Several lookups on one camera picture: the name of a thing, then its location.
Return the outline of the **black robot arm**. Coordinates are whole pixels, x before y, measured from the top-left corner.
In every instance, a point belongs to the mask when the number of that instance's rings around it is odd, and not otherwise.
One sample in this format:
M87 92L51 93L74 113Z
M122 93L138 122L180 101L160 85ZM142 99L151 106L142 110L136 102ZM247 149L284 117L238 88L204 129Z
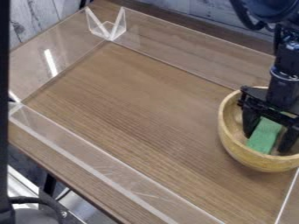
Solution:
M243 86L238 105L247 137L263 118L286 127L278 150L287 153L299 139L299 0L230 0L230 3L250 30L275 26L271 29L275 62L268 86Z

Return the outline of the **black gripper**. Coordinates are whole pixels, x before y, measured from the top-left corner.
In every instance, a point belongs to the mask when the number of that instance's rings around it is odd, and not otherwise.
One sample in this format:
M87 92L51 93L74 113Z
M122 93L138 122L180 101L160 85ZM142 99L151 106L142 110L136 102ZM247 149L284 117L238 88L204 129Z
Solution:
M271 81L267 88L242 86L238 105L242 107L246 137L260 122L260 117L284 125L278 151L287 153L299 138L299 74L286 73L275 66L270 69Z

